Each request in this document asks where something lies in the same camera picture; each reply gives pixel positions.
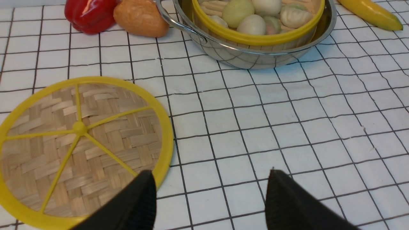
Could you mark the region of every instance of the white grid tablecloth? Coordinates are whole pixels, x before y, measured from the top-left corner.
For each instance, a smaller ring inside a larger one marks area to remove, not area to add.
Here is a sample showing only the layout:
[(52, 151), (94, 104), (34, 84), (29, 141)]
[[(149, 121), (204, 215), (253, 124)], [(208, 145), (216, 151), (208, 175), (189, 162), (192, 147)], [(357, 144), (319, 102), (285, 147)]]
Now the white grid tablecloth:
[[(169, 113), (175, 150), (155, 230), (265, 230), (269, 169), (284, 170), (362, 230), (409, 226), (409, 2), (368, 26), (337, 5), (335, 30), (297, 62), (237, 70), (186, 33), (88, 36), (63, 6), (0, 10), (0, 122), (32, 93), (89, 75), (132, 81)], [(166, 8), (176, 18), (170, 1)], [(34, 229), (0, 209), (1, 230)]]

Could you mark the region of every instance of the yellow plastic spoke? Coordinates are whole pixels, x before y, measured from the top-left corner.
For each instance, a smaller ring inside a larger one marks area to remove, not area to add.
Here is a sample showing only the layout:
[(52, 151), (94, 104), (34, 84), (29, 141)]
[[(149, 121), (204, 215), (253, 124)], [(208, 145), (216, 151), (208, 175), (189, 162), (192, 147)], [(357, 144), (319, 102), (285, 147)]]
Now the yellow plastic spoke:
[(136, 109), (133, 109), (133, 110), (125, 111), (125, 112), (122, 112), (122, 113), (118, 113), (118, 114), (112, 115), (112, 116), (110, 116), (110, 117), (107, 117), (107, 118), (105, 118), (105, 119), (102, 119), (102, 120), (100, 120), (100, 121), (98, 121), (98, 122), (95, 122), (95, 123), (89, 125), (89, 126), (87, 127), (87, 129), (92, 129), (92, 128), (97, 127), (98, 125), (102, 125), (102, 124), (104, 124), (104, 123), (110, 122), (110, 121), (115, 120), (115, 119), (117, 119), (117, 118), (119, 118), (119, 117), (122, 117), (122, 116), (125, 116), (125, 115), (128, 115), (128, 114), (131, 114), (131, 113), (137, 113), (137, 112), (140, 112), (140, 111), (143, 111), (143, 110), (147, 110), (147, 109), (150, 109), (150, 108), (151, 108), (150, 106), (145, 106), (145, 107), (141, 107), (141, 108), (136, 108)]
[(41, 213), (44, 213), (45, 207), (47, 206), (48, 201), (50, 200), (51, 195), (54, 192), (55, 186), (57, 186), (58, 179), (60, 178), (61, 174), (63, 173), (65, 165), (67, 164), (69, 158), (71, 157), (71, 154), (74, 151), (74, 148), (78, 144), (79, 138), (80, 138), (79, 135), (77, 135), (75, 137), (74, 141), (72, 142), (72, 145), (71, 145), (70, 149), (68, 150), (67, 154), (65, 155), (65, 157), (63, 159), (63, 162), (61, 163), (61, 166), (58, 169), (57, 174), (55, 175), (55, 178), (51, 183), (50, 189), (48, 189), (47, 195), (45, 196), (45, 200), (43, 201), (43, 204), (42, 204), (41, 209), (40, 209)]
[(6, 136), (5, 140), (15, 140), (21, 138), (36, 138), (41, 136), (54, 136), (54, 135), (62, 135), (62, 134), (70, 134), (74, 133), (74, 130), (59, 130), (59, 131), (51, 131), (51, 132), (44, 132), (44, 133), (28, 133), (28, 134), (21, 134), (21, 135), (13, 135), (13, 136)]
[(96, 146), (98, 146), (102, 151), (104, 151), (108, 156), (112, 157), (116, 162), (118, 162), (124, 169), (126, 169), (129, 173), (131, 173), (133, 176), (136, 176), (137, 173), (132, 170), (127, 164), (125, 164), (121, 159), (119, 159), (117, 156), (115, 156), (111, 151), (109, 151), (105, 146), (101, 145), (95, 138), (93, 138), (91, 135), (88, 133), (84, 134), (88, 139), (90, 139), (91, 142), (93, 142)]
[(82, 121), (82, 114), (81, 114), (81, 104), (79, 100), (79, 85), (75, 85), (75, 101), (77, 106), (77, 120), (80, 122)]

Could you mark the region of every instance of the stainless steel pot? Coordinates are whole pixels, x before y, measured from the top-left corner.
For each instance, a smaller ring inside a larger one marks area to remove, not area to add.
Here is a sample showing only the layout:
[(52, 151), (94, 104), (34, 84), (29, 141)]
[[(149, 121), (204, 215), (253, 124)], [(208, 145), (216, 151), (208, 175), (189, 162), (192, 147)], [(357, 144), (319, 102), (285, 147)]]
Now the stainless steel pot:
[(268, 69), (279, 67), (303, 56), (311, 47), (326, 39), (334, 29), (337, 10), (333, 0), (325, 0), (325, 9), (317, 25), (312, 41), (304, 46), (284, 51), (259, 51), (237, 47), (210, 36), (192, 22), (193, 7), (191, 0), (173, 0), (182, 23), (173, 19), (162, 6), (163, 0), (156, 5), (163, 19), (173, 27), (185, 31), (192, 40), (210, 57), (240, 69)]

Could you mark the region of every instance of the yellow banana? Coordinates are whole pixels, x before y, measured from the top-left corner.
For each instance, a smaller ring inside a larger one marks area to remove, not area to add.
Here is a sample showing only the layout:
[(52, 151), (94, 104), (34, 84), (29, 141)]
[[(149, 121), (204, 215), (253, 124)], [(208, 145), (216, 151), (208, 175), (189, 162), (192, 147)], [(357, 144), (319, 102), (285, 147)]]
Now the yellow banana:
[(371, 0), (338, 0), (356, 16), (385, 30), (403, 30), (399, 19), (391, 12)]

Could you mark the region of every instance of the pot handle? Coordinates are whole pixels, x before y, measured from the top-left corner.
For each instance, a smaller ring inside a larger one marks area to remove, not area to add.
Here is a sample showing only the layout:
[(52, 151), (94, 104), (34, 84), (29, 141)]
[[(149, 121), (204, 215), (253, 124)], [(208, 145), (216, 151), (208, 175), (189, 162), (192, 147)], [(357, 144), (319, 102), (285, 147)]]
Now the pot handle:
[(169, 13), (166, 11), (166, 9), (163, 7), (162, 5), (162, 1), (164, 0), (156, 0), (156, 6), (159, 10), (160, 15), (162, 16), (162, 18), (169, 23), (171, 26), (175, 27), (176, 29), (185, 31), (188, 34), (194, 34), (196, 36), (199, 37), (200, 41), (203, 44), (207, 43), (207, 39), (205, 37), (203, 37), (202, 35), (200, 35), (198, 32), (196, 32), (195, 30), (193, 30), (192, 28), (185, 26), (182, 23), (179, 23), (178, 21), (176, 21), (175, 19), (173, 19)]

